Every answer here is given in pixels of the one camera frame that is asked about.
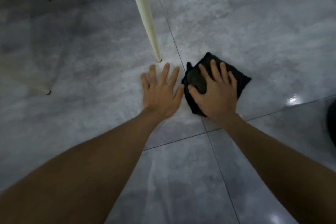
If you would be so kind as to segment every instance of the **folded cloth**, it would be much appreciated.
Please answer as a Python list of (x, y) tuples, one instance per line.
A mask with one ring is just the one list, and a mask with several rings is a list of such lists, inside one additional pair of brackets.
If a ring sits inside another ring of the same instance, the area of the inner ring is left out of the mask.
[[(206, 117), (206, 115), (200, 110), (198, 105), (195, 103), (193, 97), (190, 95), (189, 90), (188, 90), (188, 85), (191, 84), (195, 86), (195, 88), (198, 90), (200, 94), (205, 94), (207, 92), (207, 82), (204, 79), (204, 77), (201, 75), (198, 65), (202, 64), (207, 70), (210, 77), (213, 79), (211, 68), (210, 68), (210, 61), (212, 59), (216, 61), (217, 68), (221, 72), (219, 64), (224, 61), (222, 61), (215, 55), (212, 55), (210, 52), (207, 52), (206, 55), (194, 67), (192, 67), (190, 62), (187, 63), (187, 71), (185, 72), (185, 76), (182, 79), (182, 83), (184, 84), (184, 95), (185, 95), (185, 98), (187, 99), (188, 105), (190, 106), (192, 113), (198, 114), (204, 117)], [(237, 80), (237, 98), (239, 98), (243, 89), (250, 82), (251, 78), (241, 73), (234, 66), (226, 62), (225, 62), (225, 65), (226, 65), (226, 70), (228, 72), (231, 71), (231, 73), (234, 75), (234, 77)]]

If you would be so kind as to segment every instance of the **person's left arm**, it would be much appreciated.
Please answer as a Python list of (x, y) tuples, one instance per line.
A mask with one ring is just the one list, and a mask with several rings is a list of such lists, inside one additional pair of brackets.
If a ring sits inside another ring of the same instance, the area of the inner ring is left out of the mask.
[(0, 195), (0, 222), (104, 223), (136, 166), (148, 137), (181, 104), (179, 74), (167, 63), (156, 80), (141, 75), (143, 111), (107, 133), (81, 143), (31, 172)]

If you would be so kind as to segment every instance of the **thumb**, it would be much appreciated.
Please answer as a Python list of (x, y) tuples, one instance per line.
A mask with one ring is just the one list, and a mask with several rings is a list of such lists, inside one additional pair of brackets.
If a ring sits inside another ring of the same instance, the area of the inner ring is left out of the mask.
[(188, 90), (196, 104), (200, 103), (202, 100), (202, 95), (198, 92), (198, 90), (191, 84), (188, 85)]

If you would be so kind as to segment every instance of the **gray tile floor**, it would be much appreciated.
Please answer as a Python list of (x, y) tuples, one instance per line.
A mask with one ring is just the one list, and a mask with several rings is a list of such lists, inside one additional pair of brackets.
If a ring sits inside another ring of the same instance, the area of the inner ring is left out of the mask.
[[(159, 71), (218, 55), (253, 78), (238, 102), (242, 117), (336, 171), (325, 128), (336, 99), (335, 0), (150, 3)], [(155, 58), (134, 0), (0, 0), (0, 62), (53, 90), (40, 95), (0, 76), (3, 190), (137, 115), (139, 75)], [(151, 135), (107, 223), (295, 223), (215, 129), (183, 100)]]

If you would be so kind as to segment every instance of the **person's right hand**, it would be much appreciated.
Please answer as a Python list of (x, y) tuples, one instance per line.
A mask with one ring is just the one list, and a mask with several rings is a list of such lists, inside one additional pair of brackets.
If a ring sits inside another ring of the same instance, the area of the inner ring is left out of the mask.
[(207, 82), (207, 92), (200, 94), (192, 85), (189, 85), (188, 89), (202, 112), (214, 119), (216, 123), (221, 123), (223, 119), (236, 113), (237, 80), (231, 72), (226, 71), (224, 62), (220, 64), (221, 73), (214, 60), (211, 60), (210, 66), (214, 80), (205, 67), (199, 65), (199, 70)]

